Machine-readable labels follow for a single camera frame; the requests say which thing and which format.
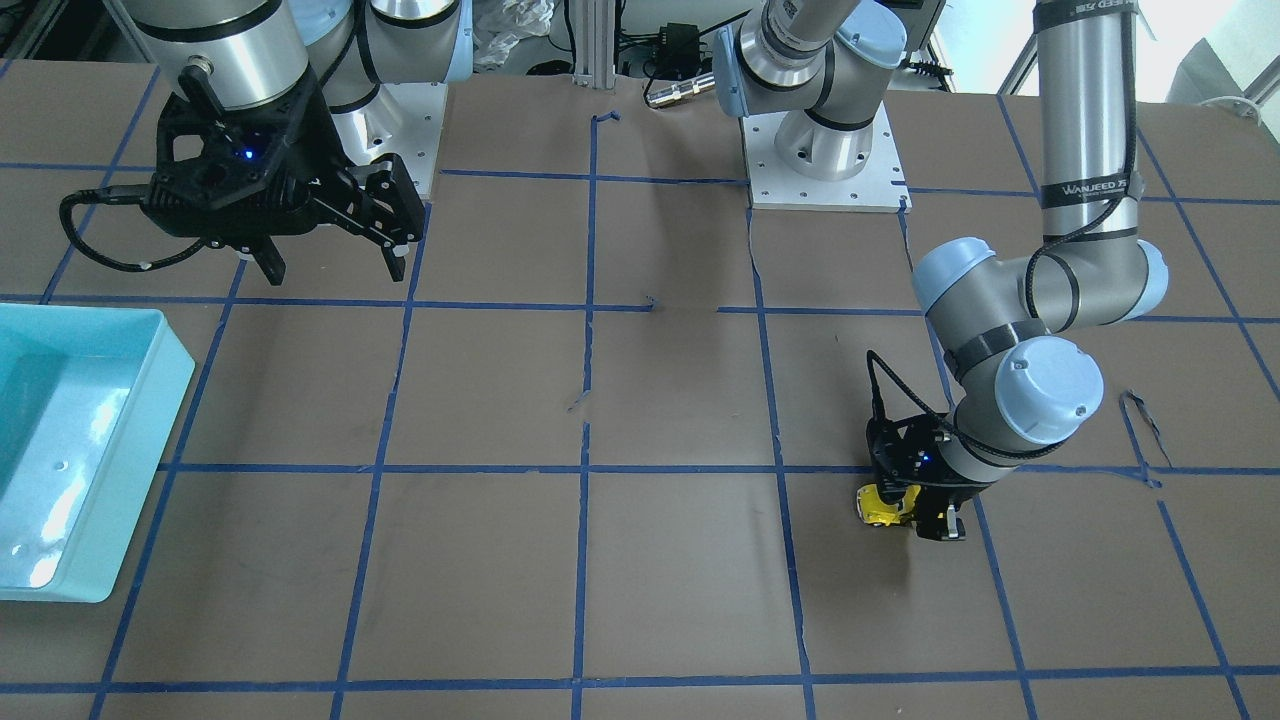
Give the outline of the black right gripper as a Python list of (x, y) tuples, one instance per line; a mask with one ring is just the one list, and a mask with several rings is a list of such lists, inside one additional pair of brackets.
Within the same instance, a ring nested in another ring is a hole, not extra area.
[(157, 123), (157, 159), (143, 213), (177, 237), (229, 242), (266, 282), (285, 279), (276, 234), (338, 225), (371, 240), (393, 282), (402, 282), (425, 208), (404, 161), (388, 152), (367, 165), (346, 154), (317, 77), (305, 70), (282, 96), (225, 108), (206, 70), (182, 70)]

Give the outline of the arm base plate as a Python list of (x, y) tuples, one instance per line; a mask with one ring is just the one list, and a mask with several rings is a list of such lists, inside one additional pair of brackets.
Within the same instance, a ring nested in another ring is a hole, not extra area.
[(744, 156), (756, 210), (910, 211), (888, 113), (869, 126), (836, 131), (805, 111), (745, 117)]
[(429, 201), (449, 90), (443, 83), (383, 85), (362, 108), (334, 114), (347, 156), (369, 165), (383, 154), (399, 155), (419, 197)]

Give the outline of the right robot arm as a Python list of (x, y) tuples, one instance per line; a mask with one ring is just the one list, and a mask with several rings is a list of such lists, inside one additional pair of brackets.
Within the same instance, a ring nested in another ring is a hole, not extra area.
[(278, 236), (334, 225), (404, 278), (422, 238), (438, 110), (399, 92), (444, 92), (474, 68), (468, 1), (127, 1), (172, 86), (147, 184), (105, 190), (191, 247), (124, 272), (229, 249), (280, 284)]

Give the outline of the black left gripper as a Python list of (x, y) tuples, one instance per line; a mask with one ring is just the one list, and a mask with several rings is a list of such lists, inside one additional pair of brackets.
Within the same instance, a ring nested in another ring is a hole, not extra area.
[(867, 443), (874, 470), (877, 497), (886, 506), (915, 503), (915, 533), (927, 541), (964, 541), (966, 530), (959, 510), (968, 498), (965, 489), (916, 487), (957, 486), (983, 488), (984, 484), (957, 474), (942, 457), (943, 441), (950, 433), (925, 414), (892, 421), (874, 415), (867, 423)]

